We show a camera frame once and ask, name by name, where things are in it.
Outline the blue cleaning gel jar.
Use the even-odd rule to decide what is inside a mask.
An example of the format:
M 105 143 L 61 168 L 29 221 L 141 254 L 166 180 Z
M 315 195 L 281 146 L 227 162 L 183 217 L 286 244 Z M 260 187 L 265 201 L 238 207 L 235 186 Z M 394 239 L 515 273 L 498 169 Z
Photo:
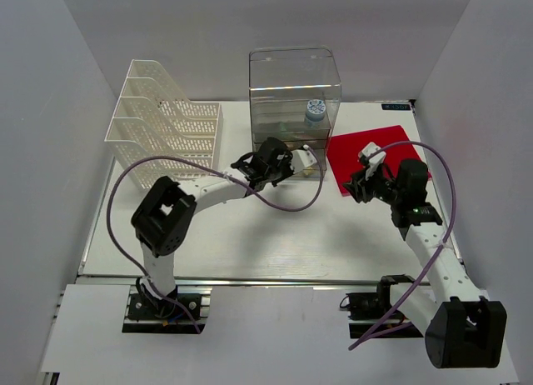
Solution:
M 326 104 L 321 99 L 311 99 L 306 104 L 305 124 L 310 128 L 318 128 L 326 117 Z

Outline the clear acrylic drawer organizer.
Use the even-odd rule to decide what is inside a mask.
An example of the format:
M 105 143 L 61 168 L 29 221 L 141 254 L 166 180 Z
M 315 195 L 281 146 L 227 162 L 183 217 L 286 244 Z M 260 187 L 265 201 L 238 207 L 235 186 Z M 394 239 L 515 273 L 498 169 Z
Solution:
M 341 79 L 332 50 L 327 46 L 265 47 L 249 53 L 249 104 L 252 150 L 269 137 L 291 150 L 307 144 L 318 156 L 313 175 L 326 170 L 329 147 L 341 104 Z M 305 122 L 306 104 L 321 99 L 326 117 L 319 127 Z

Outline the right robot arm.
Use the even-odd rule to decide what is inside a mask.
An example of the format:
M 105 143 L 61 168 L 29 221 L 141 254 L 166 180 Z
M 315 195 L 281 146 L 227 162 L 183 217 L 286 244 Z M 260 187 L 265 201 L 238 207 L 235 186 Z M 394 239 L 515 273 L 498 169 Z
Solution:
M 445 247 L 446 233 L 437 210 L 427 201 L 429 173 L 425 163 L 404 159 L 393 176 L 378 158 L 363 158 L 363 169 L 344 188 L 359 203 L 376 198 L 391 208 L 391 220 L 414 252 L 433 294 L 407 289 L 407 275 L 383 277 L 376 306 L 384 316 L 400 312 L 423 335 L 435 368 L 496 368 L 506 330 L 507 313 L 467 276 L 454 251 Z

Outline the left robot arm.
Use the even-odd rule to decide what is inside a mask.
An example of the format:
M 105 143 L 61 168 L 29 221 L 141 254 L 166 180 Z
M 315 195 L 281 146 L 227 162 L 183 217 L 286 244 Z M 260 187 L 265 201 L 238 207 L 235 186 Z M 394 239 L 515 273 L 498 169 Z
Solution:
M 291 151 L 284 142 L 269 137 L 258 151 L 241 156 L 220 176 L 213 174 L 185 182 L 168 176 L 156 180 L 131 220 L 147 271 L 140 284 L 150 311 L 164 318 L 175 310 L 173 253 L 182 245 L 196 214 L 220 203 L 246 198 L 269 183 L 276 186 L 315 161 L 307 150 Z

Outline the dark label sticker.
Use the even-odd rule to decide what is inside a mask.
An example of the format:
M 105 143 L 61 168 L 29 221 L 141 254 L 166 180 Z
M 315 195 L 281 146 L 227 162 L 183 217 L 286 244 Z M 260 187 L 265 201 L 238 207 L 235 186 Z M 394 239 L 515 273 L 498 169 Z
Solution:
M 411 105 L 408 103 L 383 103 L 381 108 L 385 111 L 410 111 Z

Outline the white plastic file rack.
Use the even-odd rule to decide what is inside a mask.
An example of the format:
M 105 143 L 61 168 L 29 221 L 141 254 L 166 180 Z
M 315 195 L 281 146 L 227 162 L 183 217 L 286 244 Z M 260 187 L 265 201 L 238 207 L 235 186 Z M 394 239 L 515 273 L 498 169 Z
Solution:
M 219 102 L 193 102 L 159 62 L 133 59 L 105 143 L 122 168 L 165 155 L 217 169 L 222 128 Z

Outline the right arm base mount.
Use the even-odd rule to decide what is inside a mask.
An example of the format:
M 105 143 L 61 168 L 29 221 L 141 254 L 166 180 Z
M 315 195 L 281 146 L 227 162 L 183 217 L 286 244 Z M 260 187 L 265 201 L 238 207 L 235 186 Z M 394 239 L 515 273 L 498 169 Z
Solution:
M 411 284 L 414 278 L 408 275 L 384 276 L 373 292 L 349 292 L 340 301 L 339 308 L 348 312 L 350 339 L 358 339 L 391 307 L 390 288 L 398 284 Z M 399 311 L 394 312 L 387 321 L 380 325 L 378 332 L 406 325 L 395 332 L 381 335 L 380 338 L 422 338 L 423 335 Z

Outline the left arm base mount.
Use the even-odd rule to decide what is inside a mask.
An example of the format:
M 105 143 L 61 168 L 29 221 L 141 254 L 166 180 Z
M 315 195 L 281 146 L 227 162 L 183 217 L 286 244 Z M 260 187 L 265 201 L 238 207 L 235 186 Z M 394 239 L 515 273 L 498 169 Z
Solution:
M 192 315 L 175 304 L 164 305 L 160 312 L 138 291 L 131 291 L 122 322 L 122 333 L 136 334 L 193 334 L 201 333 L 206 326 L 209 311 L 208 297 L 200 293 L 178 293 L 177 301 Z

